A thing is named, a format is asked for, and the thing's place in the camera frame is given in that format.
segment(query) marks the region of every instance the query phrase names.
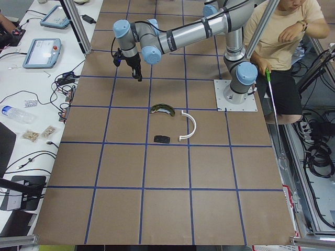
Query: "small packet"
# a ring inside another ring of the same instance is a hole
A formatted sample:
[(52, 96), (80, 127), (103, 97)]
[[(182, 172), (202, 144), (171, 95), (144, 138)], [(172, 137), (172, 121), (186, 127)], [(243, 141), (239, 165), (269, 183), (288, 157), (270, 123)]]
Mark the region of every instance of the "small packet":
[(39, 137), (39, 133), (38, 132), (33, 132), (31, 130), (27, 130), (23, 135), (22, 135), (22, 139), (26, 139), (26, 140), (30, 140), (32, 142), (35, 142), (36, 139)]
[(47, 139), (55, 131), (56, 131), (56, 127), (53, 127), (50, 125), (41, 133), (41, 137)]
[(37, 106), (37, 99), (25, 100), (25, 107), (34, 107)]

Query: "wristwatch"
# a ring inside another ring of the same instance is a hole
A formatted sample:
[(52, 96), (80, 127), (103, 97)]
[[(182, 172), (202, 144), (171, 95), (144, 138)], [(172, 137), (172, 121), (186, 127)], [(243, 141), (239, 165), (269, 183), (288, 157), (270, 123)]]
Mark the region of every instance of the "wristwatch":
[(297, 21), (297, 23), (299, 23), (303, 26), (302, 32), (305, 32), (307, 30), (308, 22), (306, 22), (304, 20), (299, 20), (299, 21)]

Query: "water bottle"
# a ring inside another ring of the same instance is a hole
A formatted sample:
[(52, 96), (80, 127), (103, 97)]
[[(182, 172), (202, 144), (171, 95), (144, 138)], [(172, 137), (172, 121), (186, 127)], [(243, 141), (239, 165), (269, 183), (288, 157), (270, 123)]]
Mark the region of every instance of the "water bottle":
[(0, 111), (3, 115), (19, 122), (22, 124), (30, 124), (34, 120), (35, 116), (31, 113), (22, 111), (20, 109), (11, 106), (0, 106)]

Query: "tablet screen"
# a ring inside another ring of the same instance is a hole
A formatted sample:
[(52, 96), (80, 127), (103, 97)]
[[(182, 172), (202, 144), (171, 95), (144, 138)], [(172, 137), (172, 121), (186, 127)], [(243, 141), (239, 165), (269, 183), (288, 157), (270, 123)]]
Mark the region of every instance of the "tablet screen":
[(64, 22), (64, 19), (66, 19), (65, 12), (63, 8), (59, 6), (44, 20), (44, 22), (61, 25)]
[(54, 40), (36, 40), (28, 64), (48, 64)]

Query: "beige t-shirt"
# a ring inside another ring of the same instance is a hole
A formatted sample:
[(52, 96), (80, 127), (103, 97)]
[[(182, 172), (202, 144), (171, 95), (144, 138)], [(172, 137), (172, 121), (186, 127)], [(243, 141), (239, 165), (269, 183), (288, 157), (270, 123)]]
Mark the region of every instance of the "beige t-shirt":
[[(244, 44), (246, 46), (249, 45), (268, 3), (269, 0), (257, 6), (248, 20), (244, 28)], [(306, 0), (301, 7), (293, 12), (276, 9), (255, 48), (255, 52), (261, 57), (266, 58), (273, 70), (289, 70), (291, 68), (292, 55), (304, 33), (301, 32), (293, 41), (285, 43), (278, 42), (279, 35), (288, 26), (297, 23), (299, 20), (305, 20), (310, 23), (320, 18), (323, 18), (323, 14), (316, 0)]]

